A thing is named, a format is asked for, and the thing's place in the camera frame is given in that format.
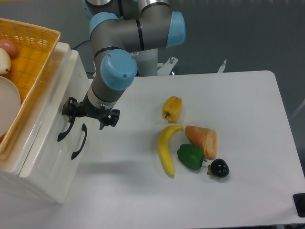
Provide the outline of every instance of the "green bell pepper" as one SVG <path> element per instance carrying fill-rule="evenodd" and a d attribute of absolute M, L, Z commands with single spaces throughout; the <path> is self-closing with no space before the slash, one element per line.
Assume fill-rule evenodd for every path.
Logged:
<path fill-rule="evenodd" d="M 192 144 L 182 144 L 177 151 L 182 164 L 191 170 L 199 170 L 204 160 L 204 151 Z"/>

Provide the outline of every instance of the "black cable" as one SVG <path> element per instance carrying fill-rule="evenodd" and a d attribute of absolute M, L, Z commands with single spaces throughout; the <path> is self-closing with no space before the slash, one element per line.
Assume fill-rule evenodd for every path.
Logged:
<path fill-rule="evenodd" d="M 87 42 L 91 42 L 91 40 L 83 41 L 82 43 L 80 43 L 80 44 L 76 45 L 74 48 L 72 48 L 72 50 L 77 49 L 78 47 L 80 47 L 81 45 L 83 45 L 83 44 L 85 44 Z"/>
<path fill-rule="evenodd" d="M 95 53 L 94 59 L 95 59 L 95 57 L 96 57 L 98 54 L 100 54 L 101 52 L 108 51 L 108 50 L 115 50 L 115 49 L 121 49 L 121 48 L 115 47 L 115 46 L 110 46 L 110 47 L 102 48 L 102 49 L 98 50 L 98 51 Z"/>

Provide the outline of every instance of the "bread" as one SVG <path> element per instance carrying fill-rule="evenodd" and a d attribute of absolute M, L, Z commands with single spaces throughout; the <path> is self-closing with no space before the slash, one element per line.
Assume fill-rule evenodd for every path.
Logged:
<path fill-rule="evenodd" d="M 203 149 L 204 158 L 213 159 L 216 157 L 218 140 L 214 130 L 188 125 L 185 128 L 185 135 L 191 144 Z"/>

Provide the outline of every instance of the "pepper stem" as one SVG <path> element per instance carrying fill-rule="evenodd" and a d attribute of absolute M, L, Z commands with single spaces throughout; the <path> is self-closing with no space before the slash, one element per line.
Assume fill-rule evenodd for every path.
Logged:
<path fill-rule="evenodd" d="M 211 165 L 208 165 L 208 172 L 207 175 L 210 175 L 211 177 L 215 177 L 215 175 L 213 174 L 212 170 L 211 170 Z"/>
<path fill-rule="evenodd" d="M 167 116 L 171 116 L 171 113 L 169 113 L 168 111 L 166 111 L 165 114 L 166 114 L 165 118 L 167 118 Z"/>

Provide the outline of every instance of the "wicker basket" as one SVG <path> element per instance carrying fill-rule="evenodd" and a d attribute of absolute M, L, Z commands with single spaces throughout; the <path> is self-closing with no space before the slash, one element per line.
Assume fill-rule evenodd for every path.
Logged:
<path fill-rule="evenodd" d="M 16 128 L 22 125 L 22 119 L 35 96 L 42 73 L 60 35 L 58 31 L 41 26 L 0 18 L 0 39 L 13 41 L 19 51 L 17 57 L 11 60 L 11 73 L 3 77 L 17 86 L 21 98 L 20 110 L 15 120 L 4 138 L 0 139 L 0 160 L 9 156 L 4 150 Z"/>

